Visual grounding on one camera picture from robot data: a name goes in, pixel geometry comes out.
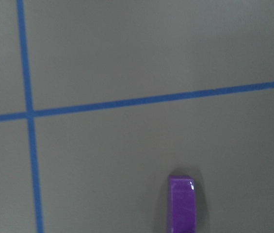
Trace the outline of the purple trapezoid block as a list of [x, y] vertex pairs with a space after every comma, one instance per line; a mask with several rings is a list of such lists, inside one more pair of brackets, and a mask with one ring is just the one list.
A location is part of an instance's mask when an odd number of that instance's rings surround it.
[[167, 203], [167, 232], [195, 233], [197, 215], [194, 180], [189, 176], [169, 176]]

